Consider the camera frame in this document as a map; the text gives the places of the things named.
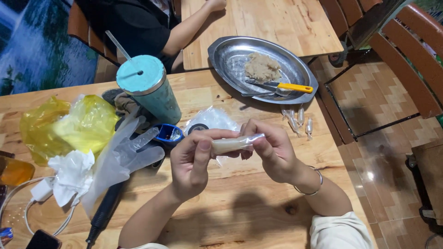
plastic straw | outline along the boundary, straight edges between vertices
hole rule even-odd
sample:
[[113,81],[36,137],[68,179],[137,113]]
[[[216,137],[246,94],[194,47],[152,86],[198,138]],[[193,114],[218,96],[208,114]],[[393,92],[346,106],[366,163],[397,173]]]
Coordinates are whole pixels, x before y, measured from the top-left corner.
[[126,50],[124,50],[124,48],[120,45],[120,43],[117,41],[117,39],[115,39],[115,37],[111,34],[111,31],[107,30],[105,32],[109,38],[111,39],[111,41],[115,44],[116,47],[118,47],[118,49],[120,49],[120,51],[123,53],[123,55],[125,56],[125,58],[129,61],[129,63],[134,67],[134,69],[137,71],[138,75],[142,75],[143,71],[139,70],[137,65],[132,62],[132,58],[128,55],[128,53],[126,52]]

metal tray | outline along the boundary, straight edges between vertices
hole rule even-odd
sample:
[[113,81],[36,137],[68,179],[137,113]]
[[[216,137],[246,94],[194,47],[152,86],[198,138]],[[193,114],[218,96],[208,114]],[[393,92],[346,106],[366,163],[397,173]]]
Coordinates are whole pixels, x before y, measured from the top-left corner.
[[209,59],[217,73],[233,88],[241,93],[266,93],[272,89],[266,86],[255,86],[245,83],[245,63],[248,55],[253,52],[265,54],[278,61],[281,65],[282,78],[279,82],[292,83],[314,88],[312,93],[292,91],[288,96],[277,94],[263,97],[253,97],[260,101],[276,104],[301,104],[309,102],[317,91],[319,84],[307,65],[287,49],[254,37],[226,36],[217,39],[208,48]]

white sleeve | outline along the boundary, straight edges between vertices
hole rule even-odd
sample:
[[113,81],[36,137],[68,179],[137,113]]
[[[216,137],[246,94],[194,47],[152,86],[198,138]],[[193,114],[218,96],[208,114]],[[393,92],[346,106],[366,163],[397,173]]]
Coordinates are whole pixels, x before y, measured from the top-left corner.
[[354,212],[343,216],[312,218],[312,249],[372,249],[369,232]]
[[160,245],[157,243],[147,243],[146,245],[142,245],[133,249],[169,249],[164,245]]

blue tape dispenser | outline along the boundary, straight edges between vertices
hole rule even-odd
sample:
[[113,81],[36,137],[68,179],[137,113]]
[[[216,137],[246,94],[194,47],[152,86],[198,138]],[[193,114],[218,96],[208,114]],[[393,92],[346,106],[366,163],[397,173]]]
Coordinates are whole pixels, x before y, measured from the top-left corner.
[[166,148],[173,149],[180,143],[185,136],[180,128],[171,124],[156,124],[154,127],[159,128],[159,134],[154,140],[162,143]]

silver bangle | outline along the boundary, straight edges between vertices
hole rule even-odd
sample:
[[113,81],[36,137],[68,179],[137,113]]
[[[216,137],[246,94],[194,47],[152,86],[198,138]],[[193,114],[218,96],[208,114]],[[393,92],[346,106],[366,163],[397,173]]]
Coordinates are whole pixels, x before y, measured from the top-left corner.
[[[322,174],[320,173],[320,171],[316,168],[316,167],[313,167],[313,166],[311,166],[311,165],[308,165],[311,169],[313,169],[313,170],[315,170],[315,171],[317,171],[317,174],[320,176],[320,188],[322,187],[322,185],[323,185],[323,177],[322,177]],[[317,194],[319,191],[320,191],[320,189],[319,190],[317,190],[316,192],[314,192],[314,193],[312,193],[312,194],[306,194],[306,193],[303,193],[302,191],[300,191],[296,186],[294,186],[294,188],[295,188],[295,190],[297,190],[300,194],[302,194],[302,195],[315,195],[315,194]]]

